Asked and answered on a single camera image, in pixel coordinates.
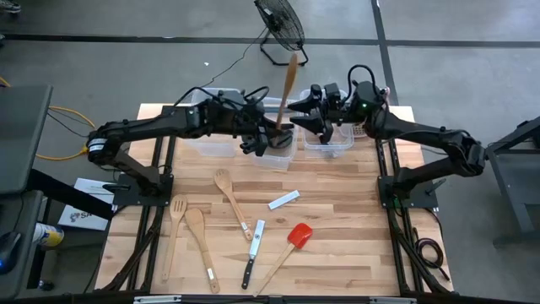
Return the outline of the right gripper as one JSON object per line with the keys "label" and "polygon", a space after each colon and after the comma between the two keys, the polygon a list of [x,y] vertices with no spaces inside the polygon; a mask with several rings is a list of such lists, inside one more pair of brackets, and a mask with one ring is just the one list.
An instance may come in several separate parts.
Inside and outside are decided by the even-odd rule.
{"label": "right gripper", "polygon": [[[302,91],[300,99],[300,112],[310,113],[321,107],[323,89],[319,84],[312,84],[309,90]],[[338,103],[328,102],[325,97],[326,120],[320,114],[314,116],[291,117],[290,121],[319,137],[322,144],[328,144],[333,135],[332,123],[358,124],[359,117],[351,108],[351,102],[341,91],[341,100]]]}

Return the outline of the black ladle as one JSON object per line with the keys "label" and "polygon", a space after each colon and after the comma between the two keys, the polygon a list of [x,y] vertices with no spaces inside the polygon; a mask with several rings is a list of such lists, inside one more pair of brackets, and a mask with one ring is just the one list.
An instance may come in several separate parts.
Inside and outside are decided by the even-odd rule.
{"label": "black ladle", "polygon": [[285,149],[291,145],[294,132],[292,130],[284,130],[281,134],[271,138],[269,147],[273,149]]}

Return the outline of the wooden spoon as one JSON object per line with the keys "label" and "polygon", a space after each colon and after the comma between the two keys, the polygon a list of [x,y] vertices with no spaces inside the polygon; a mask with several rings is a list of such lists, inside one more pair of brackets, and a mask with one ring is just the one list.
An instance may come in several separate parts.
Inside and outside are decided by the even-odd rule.
{"label": "wooden spoon", "polygon": [[281,98],[280,107],[278,110],[278,115],[277,115],[277,120],[276,120],[277,130],[280,130],[282,126],[284,108],[286,106],[289,94],[294,86],[296,73],[297,73],[297,67],[298,67],[298,55],[296,52],[293,52],[289,60],[289,64],[287,67],[287,72],[286,72],[286,76],[285,76],[285,80],[283,84],[283,93],[282,93],[282,98]]}

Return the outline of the white knife sheath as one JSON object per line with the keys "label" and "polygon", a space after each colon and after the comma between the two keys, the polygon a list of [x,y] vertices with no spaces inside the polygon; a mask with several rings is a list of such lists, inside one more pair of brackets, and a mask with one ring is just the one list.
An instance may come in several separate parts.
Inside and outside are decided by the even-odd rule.
{"label": "white knife sheath", "polygon": [[293,192],[287,193],[287,194],[283,195],[280,198],[276,198],[271,203],[269,203],[267,206],[268,206],[268,208],[270,210],[274,210],[274,209],[277,209],[277,208],[283,206],[284,204],[295,201],[299,196],[300,196],[300,193],[297,190],[294,190]]}

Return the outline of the wooden spork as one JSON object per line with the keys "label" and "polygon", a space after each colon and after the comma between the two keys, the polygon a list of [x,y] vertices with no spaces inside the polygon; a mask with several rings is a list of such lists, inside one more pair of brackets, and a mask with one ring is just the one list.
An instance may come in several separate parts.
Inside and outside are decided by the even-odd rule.
{"label": "wooden spork", "polygon": [[241,230],[247,241],[253,239],[253,233],[250,226],[247,224],[246,218],[243,215],[240,205],[237,203],[233,191],[233,183],[230,173],[225,169],[218,169],[213,176],[214,183],[222,191],[225,197],[230,201],[234,210],[235,216],[240,224]]}

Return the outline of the red spatula wooden handle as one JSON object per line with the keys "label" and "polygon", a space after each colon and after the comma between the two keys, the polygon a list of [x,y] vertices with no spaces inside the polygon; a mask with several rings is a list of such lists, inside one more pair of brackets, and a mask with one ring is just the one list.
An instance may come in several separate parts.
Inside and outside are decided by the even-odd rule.
{"label": "red spatula wooden handle", "polygon": [[258,297],[266,285],[271,281],[272,277],[276,274],[278,269],[284,264],[285,260],[295,249],[302,249],[307,241],[311,238],[313,230],[305,223],[299,223],[294,227],[294,229],[288,234],[287,241],[288,246],[283,250],[279,255],[278,259],[270,270],[265,275],[262,282],[252,293],[253,297]]}

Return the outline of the black-handled chef knife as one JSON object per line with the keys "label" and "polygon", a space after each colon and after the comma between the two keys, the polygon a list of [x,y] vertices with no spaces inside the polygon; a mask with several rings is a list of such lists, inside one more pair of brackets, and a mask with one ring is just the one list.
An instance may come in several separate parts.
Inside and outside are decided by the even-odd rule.
{"label": "black-handled chef knife", "polygon": [[249,250],[249,259],[246,264],[246,268],[244,271],[243,280],[241,284],[241,288],[243,290],[246,290],[248,288],[251,273],[252,273],[253,266],[255,263],[255,259],[258,254],[259,247],[261,245],[261,240],[262,240],[265,224],[266,224],[265,220],[258,220],[256,223],[256,229],[255,229],[253,239],[251,241],[250,250]]}

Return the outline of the solid wooden spatula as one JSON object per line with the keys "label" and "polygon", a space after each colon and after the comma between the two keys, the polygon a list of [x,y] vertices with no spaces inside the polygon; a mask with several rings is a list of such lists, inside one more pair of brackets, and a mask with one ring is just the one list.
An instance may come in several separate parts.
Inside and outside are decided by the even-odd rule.
{"label": "solid wooden spatula", "polygon": [[194,235],[199,246],[199,250],[202,254],[202,260],[208,276],[210,290],[212,293],[217,294],[220,292],[219,279],[213,266],[212,257],[206,242],[203,213],[200,209],[189,209],[185,212],[185,217],[186,223]]}

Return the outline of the slotted wooden spatula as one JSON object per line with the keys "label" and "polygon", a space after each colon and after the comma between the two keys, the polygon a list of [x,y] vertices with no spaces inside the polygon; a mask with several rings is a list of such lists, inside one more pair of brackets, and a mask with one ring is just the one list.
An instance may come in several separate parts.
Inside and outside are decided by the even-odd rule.
{"label": "slotted wooden spatula", "polygon": [[179,224],[183,215],[186,212],[187,207],[187,198],[182,194],[175,195],[170,203],[170,237],[168,241],[167,251],[165,254],[165,262],[161,275],[161,279],[166,281],[170,277],[170,268],[172,265],[172,260],[174,257],[175,247],[176,247],[176,236]]}

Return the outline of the white printed paper sheet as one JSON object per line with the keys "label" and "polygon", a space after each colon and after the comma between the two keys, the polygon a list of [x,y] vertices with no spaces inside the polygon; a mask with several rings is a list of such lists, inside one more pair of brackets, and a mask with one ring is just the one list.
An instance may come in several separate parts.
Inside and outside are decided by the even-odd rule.
{"label": "white printed paper sheet", "polygon": [[[117,210],[117,206],[113,204],[114,194],[103,188],[105,184],[106,182],[78,178],[74,184],[74,187],[84,193],[88,193],[91,196],[100,199],[103,202],[108,203],[111,206],[111,210],[115,212]],[[60,226],[83,228],[95,231],[104,231],[107,227],[107,223],[107,220],[92,215],[88,212],[83,212],[80,209],[75,209],[69,205],[64,207],[62,215],[57,222],[57,224]]]}

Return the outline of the black diagonal beam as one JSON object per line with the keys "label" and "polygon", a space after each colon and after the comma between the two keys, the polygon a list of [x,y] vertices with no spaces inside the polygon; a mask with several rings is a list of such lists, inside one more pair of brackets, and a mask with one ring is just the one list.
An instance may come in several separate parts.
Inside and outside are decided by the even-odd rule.
{"label": "black diagonal beam", "polygon": [[111,220],[114,216],[110,204],[35,169],[30,170],[27,188],[29,190],[41,191],[48,198],[70,205],[75,209],[98,216],[104,220]]}

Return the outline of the white yellow spray can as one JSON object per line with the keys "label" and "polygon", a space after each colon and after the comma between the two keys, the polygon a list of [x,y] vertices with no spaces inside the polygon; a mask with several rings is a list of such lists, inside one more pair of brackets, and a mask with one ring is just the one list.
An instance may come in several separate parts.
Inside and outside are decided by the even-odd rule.
{"label": "white yellow spray can", "polygon": [[35,224],[35,230],[32,237],[34,244],[43,247],[56,247],[64,238],[64,231],[53,225],[45,225],[41,223]]}

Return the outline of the dark grey desk panel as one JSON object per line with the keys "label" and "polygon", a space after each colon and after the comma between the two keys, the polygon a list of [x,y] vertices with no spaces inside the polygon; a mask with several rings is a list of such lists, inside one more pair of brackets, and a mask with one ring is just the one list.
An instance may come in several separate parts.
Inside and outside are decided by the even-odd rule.
{"label": "dark grey desk panel", "polygon": [[51,93],[50,85],[0,88],[0,195],[26,189]]}
{"label": "dark grey desk panel", "polygon": [[10,231],[21,234],[18,259],[7,274],[0,274],[0,301],[14,299],[28,280],[26,269],[32,264],[32,237],[41,209],[43,192],[30,191],[0,198],[0,236]]}

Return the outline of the black computer mouse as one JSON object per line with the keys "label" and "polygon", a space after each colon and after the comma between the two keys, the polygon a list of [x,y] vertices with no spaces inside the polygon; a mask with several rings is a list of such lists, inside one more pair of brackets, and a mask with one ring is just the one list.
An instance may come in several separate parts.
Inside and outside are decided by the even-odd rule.
{"label": "black computer mouse", "polygon": [[0,236],[0,274],[9,273],[17,263],[21,234],[10,231]]}

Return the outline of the silver metal bracket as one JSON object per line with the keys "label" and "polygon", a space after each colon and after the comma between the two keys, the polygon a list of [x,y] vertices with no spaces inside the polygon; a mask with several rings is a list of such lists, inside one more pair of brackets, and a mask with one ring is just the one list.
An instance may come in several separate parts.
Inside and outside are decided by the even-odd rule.
{"label": "silver metal bracket", "polygon": [[377,297],[371,297],[369,304],[418,304],[418,303],[417,303],[417,300],[414,298],[377,296]]}
{"label": "silver metal bracket", "polygon": [[132,304],[181,304],[182,295],[136,296]]}

